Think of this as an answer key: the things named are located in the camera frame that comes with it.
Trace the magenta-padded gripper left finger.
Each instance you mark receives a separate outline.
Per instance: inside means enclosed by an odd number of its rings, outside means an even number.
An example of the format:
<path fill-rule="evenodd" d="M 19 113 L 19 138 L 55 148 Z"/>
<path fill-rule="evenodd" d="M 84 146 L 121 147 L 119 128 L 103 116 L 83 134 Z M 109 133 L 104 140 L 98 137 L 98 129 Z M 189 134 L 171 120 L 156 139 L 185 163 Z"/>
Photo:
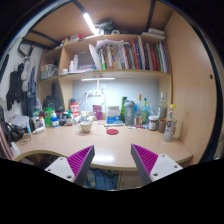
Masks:
<path fill-rule="evenodd" d="M 57 158 L 46 171 L 82 186 L 94 156 L 94 146 L 91 145 L 69 157 Z"/>

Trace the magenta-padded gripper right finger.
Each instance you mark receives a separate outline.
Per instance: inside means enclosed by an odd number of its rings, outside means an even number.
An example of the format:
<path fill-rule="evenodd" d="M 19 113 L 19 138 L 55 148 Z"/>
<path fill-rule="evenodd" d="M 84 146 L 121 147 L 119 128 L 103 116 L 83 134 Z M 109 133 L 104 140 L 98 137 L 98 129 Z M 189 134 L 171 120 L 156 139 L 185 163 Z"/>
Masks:
<path fill-rule="evenodd" d="M 157 155 L 135 144 L 131 145 L 131 155 L 143 185 L 150 184 L 182 169 L 168 155 Z"/>

